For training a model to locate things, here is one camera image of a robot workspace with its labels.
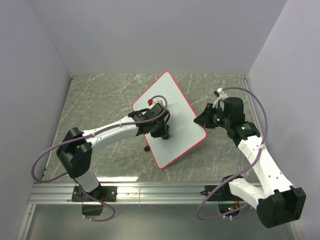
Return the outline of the pink framed whiteboard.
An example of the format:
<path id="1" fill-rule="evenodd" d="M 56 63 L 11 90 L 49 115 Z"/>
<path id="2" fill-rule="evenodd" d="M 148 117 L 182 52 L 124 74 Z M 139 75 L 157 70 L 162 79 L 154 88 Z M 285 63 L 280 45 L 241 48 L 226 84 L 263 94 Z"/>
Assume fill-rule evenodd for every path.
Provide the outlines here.
<path id="1" fill-rule="evenodd" d="M 163 73 L 147 90 L 132 104 L 138 111 L 149 106 L 149 101 L 157 95 L 163 96 L 168 103 L 170 118 L 168 121 L 168 139 L 153 138 L 145 135 L 147 144 L 156 165 L 165 169 L 206 139 L 208 133 L 200 125 L 194 123 L 196 112 L 187 100 L 181 87 L 170 72 Z"/>

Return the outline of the blue whiteboard eraser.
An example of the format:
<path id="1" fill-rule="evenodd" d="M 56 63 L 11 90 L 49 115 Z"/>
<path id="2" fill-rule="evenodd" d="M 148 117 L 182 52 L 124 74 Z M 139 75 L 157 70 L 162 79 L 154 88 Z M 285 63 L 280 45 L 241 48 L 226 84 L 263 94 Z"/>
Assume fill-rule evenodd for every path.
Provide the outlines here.
<path id="1" fill-rule="evenodd" d="M 163 140 L 168 140 L 169 139 L 169 125 L 165 124 L 163 127 L 163 132 L 162 132 L 162 139 Z"/>

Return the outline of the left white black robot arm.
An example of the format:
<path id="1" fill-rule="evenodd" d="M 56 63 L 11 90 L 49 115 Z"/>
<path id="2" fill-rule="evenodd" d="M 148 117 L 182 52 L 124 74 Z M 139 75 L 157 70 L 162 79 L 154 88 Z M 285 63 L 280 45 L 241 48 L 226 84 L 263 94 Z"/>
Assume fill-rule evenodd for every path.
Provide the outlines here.
<path id="1" fill-rule="evenodd" d="M 91 130 L 70 129 L 57 148 L 56 155 L 67 174 L 89 201 L 108 199 L 91 170 L 92 156 L 100 149 L 127 138 L 151 134 L 153 138 L 169 138 L 170 111 L 161 103 L 132 111 L 122 119 Z"/>

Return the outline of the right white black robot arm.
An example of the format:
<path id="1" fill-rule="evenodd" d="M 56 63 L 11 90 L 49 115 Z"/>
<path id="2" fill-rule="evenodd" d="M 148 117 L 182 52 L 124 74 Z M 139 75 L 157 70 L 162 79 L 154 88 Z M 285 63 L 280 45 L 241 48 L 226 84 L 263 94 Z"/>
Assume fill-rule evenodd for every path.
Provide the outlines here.
<path id="1" fill-rule="evenodd" d="M 226 200 L 235 197 L 253 207 L 260 222 L 272 228 L 299 220 L 306 201 L 306 193 L 285 177 L 264 145 L 257 127 L 245 119 L 244 103 L 238 97 L 218 99 L 206 105 L 194 123 L 206 129 L 226 130 L 235 146 L 250 165 L 246 169 L 223 178 L 198 207 L 220 192 Z"/>

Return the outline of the aluminium right side rail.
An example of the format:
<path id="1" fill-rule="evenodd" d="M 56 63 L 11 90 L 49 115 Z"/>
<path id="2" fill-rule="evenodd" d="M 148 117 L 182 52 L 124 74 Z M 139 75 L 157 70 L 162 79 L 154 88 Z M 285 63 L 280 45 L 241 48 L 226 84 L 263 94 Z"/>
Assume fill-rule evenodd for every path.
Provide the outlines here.
<path id="1" fill-rule="evenodd" d="M 242 78 L 242 81 L 243 81 L 244 88 L 246 90 L 249 90 L 249 86 L 248 86 L 248 83 L 247 83 L 247 75 L 241 75 L 241 78 Z M 248 98 L 248 101 L 249 101 L 251 113 L 253 115 L 254 123 L 255 123 L 255 125 L 257 127 L 260 127 L 260 122 L 259 122 L 259 119 L 258 119 L 258 115 L 257 115 L 256 109 L 255 109 L 255 106 L 254 106 L 254 100 L 255 99 L 252 97 L 252 95 L 250 93 L 246 93 L 246 94 L 247 94 L 247 98 Z"/>

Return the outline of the aluminium mounting rail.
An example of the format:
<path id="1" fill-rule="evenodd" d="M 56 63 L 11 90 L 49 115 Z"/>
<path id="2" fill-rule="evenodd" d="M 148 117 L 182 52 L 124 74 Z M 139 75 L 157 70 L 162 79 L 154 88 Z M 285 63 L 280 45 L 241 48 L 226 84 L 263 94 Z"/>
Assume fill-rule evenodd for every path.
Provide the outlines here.
<path id="1" fill-rule="evenodd" d="M 206 185 L 217 182 L 103 182 L 102 186 L 116 186 L 116 201 L 112 205 L 199 204 Z M 73 204 L 74 183 L 35 184 L 28 204 Z"/>

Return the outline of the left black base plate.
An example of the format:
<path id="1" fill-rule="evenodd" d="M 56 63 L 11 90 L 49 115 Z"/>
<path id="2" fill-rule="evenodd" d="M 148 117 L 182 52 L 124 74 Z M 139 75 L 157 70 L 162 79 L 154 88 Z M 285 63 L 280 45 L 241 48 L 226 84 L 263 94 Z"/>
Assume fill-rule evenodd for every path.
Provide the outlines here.
<path id="1" fill-rule="evenodd" d="M 116 186 L 98 186 L 95 190 L 87 193 L 92 198 L 95 198 L 102 202 L 115 202 L 117 199 L 117 187 Z M 84 190 L 80 186 L 73 188 L 71 197 L 72 202 L 92 202 L 93 200 L 85 195 Z"/>

